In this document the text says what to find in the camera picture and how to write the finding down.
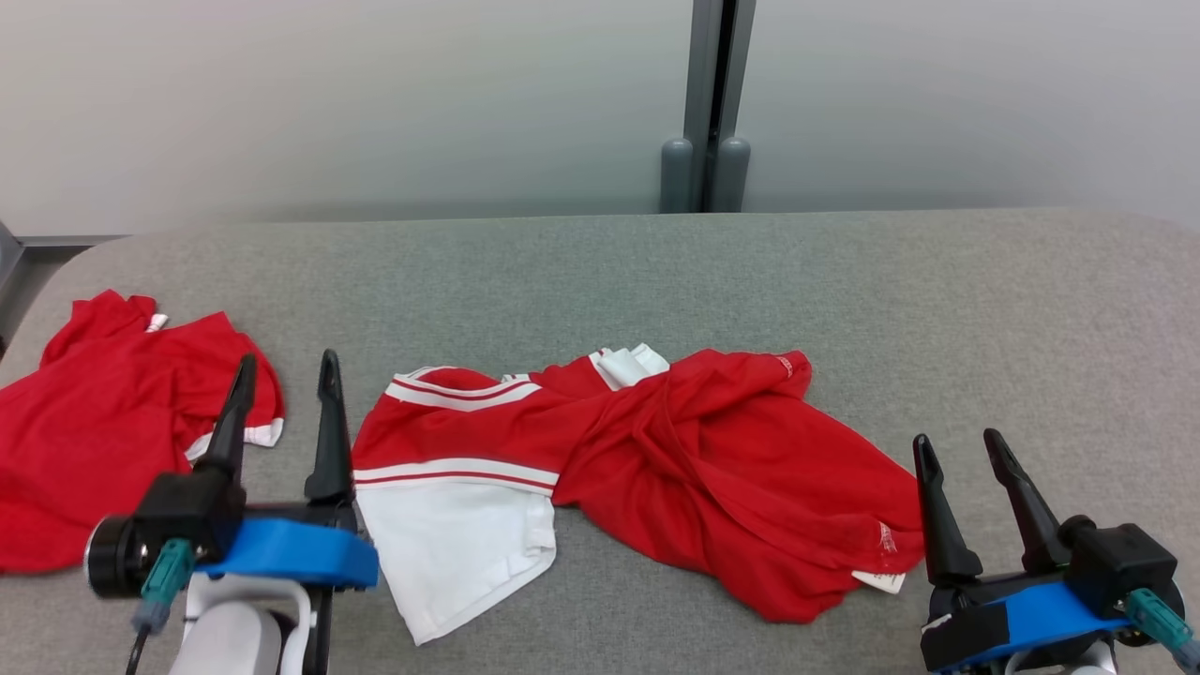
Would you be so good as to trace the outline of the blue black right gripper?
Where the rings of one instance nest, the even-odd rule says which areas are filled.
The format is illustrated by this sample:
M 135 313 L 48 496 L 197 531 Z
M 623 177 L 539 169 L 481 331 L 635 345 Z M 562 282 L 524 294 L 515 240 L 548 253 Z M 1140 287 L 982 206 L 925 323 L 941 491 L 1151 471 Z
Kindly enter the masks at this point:
M 922 658 L 934 674 L 977 674 L 1016 667 L 1081 662 L 1092 643 L 1109 651 L 1139 649 L 1140 633 L 1116 604 L 1133 589 L 1121 572 L 1066 571 L 1069 550 L 1058 540 L 1058 518 L 1016 460 L 997 428 L 984 432 L 986 456 L 1004 486 L 1022 540 L 1028 574 L 980 577 L 979 556 L 966 546 L 944 492 L 942 471 L 925 434 L 913 440 L 924 528 L 926 580 L 934 590 L 922 628 Z

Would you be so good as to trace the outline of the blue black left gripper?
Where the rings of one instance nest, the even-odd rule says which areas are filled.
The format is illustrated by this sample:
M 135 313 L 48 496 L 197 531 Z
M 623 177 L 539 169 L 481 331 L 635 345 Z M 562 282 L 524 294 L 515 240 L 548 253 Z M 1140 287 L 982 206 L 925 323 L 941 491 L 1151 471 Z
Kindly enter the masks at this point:
M 199 472 L 240 479 L 246 419 L 253 410 L 257 358 L 246 353 L 216 420 Z M 199 674 L 325 674 L 334 637 L 334 601 L 379 581 L 379 555 L 360 534 L 341 364 L 322 352 L 317 389 L 322 414 L 308 504 L 343 504 L 308 520 L 248 518 L 223 560 L 197 569 Z

